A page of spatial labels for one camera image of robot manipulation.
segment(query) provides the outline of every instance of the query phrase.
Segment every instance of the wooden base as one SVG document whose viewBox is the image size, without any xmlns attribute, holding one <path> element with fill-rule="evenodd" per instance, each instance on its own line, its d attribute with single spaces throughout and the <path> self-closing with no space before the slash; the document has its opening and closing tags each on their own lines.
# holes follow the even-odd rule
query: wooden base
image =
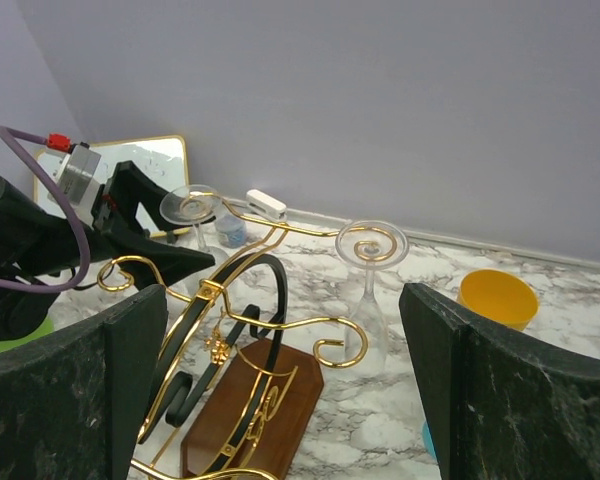
<svg viewBox="0 0 600 480">
<path fill-rule="evenodd" d="M 249 361 L 263 366 L 270 346 L 270 340 L 258 340 L 242 349 L 242 352 Z M 277 414 L 266 424 L 258 447 L 245 465 L 266 470 L 279 480 L 283 480 L 289 471 L 324 386 L 320 365 L 315 358 L 283 345 L 275 373 L 291 372 L 295 366 L 298 371 L 284 401 Z M 239 356 L 228 366 L 182 440 L 182 476 L 205 473 L 204 469 L 209 467 L 236 426 L 257 373 Z M 287 377 L 274 377 L 272 385 L 278 385 L 282 389 L 287 380 Z M 244 452 L 239 451 L 229 467 L 238 466 L 243 455 Z"/>
</svg>

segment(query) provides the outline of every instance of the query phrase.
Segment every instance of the red connector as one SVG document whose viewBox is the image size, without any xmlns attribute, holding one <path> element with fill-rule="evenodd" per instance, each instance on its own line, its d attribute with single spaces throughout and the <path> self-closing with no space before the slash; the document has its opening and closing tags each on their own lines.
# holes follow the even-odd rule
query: red connector
<svg viewBox="0 0 600 480">
<path fill-rule="evenodd" d="M 47 139 L 47 147 L 68 153 L 71 149 L 71 139 L 59 133 L 52 133 Z"/>
</svg>

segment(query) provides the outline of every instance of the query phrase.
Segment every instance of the marble countertop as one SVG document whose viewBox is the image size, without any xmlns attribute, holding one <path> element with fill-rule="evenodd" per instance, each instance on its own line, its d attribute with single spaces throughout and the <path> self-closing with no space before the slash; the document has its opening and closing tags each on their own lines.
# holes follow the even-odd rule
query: marble countertop
<svg viewBox="0 0 600 480">
<path fill-rule="evenodd" d="M 212 227 L 205 228 L 209 243 L 217 245 Z M 261 238 L 266 232 L 266 228 L 251 224 L 248 228 L 250 240 Z M 339 259 L 333 238 L 290 234 L 274 254 L 283 262 L 289 278 L 288 322 L 313 316 L 346 316 L 362 295 L 364 272 Z M 273 280 L 265 274 L 264 267 L 258 268 L 244 274 L 231 287 L 236 310 L 247 303 L 255 303 L 265 311 L 273 307 Z M 325 387 L 295 456 L 289 480 L 440 478 L 421 436 L 424 411 L 400 322 L 398 297 L 406 282 L 424 282 L 455 298 L 464 275 L 478 268 L 496 268 L 518 275 L 537 292 L 540 311 L 526 333 L 600 358 L 600 274 L 514 258 L 506 253 L 412 243 L 402 263 L 378 272 L 376 277 L 376 297 L 390 329 L 385 371 L 374 379 L 361 381 L 343 370 L 323 370 Z M 92 268 L 89 278 L 96 272 L 97 268 Z M 184 291 L 187 286 L 183 281 L 174 288 Z M 97 288 L 63 293 L 51 315 L 56 326 L 62 328 L 132 293 L 112 295 Z M 169 299 L 168 305 L 173 321 L 182 303 Z M 207 331 L 211 323 L 207 322 Z M 320 325 L 288 331 L 284 342 L 310 352 L 317 339 L 342 335 L 336 326 Z M 194 377 L 200 375 L 209 361 L 208 352 L 201 348 L 204 331 L 197 338 L 181 364 Z M 180 476 L 179 443 L 187 429 L 185 425 L 158 462 L 160 470 Z M 149 462 L 170 433 L 171 428 L 162 424 L 145 445 L 137 448 L 137 457 Z M 146 477 L 131 470 L 129 478 Z"/>
</svg>

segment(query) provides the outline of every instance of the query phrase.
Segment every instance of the gray wall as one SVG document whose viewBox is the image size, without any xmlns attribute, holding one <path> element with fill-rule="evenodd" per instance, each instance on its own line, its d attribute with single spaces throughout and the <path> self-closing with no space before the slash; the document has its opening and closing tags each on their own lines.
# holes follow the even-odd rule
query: gray wall
<svg viewBox="0 0 600 480">
<path fill-rule="evenodd" d="M 46 135 L 79 130 L 14 0 L 0 0 L 0 125 Z M 0 175 L 25 193 L 31 172 L 0 140 Z"/>
<path fill-rule="evenodd" d="M 600 0 L 19 0 L 93 140 L 194 180 L 600 261 Z"/>
</svg>

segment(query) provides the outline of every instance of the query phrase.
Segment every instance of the green object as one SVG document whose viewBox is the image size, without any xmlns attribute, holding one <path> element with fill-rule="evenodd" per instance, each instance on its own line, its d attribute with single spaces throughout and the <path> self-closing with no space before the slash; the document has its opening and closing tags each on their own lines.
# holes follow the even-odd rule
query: green object
<svg viewBox="0 0 600 480">
<path fill-rule="evenodd" d="M 47 317 L 42 321 L 36 330 L 31 332 L 26 337 L 22 337 L 17 340 L 5 340 L 4 342 L 0 342 L 0 353 L 19 347 L 20 345 L 24 345 L 25 343 L 29 343 L 31 340 L 35 340 L 36 338 L 44 337 L 51 332 L 53 332 L 53 322 L 49 317 Z"/>
</svg>

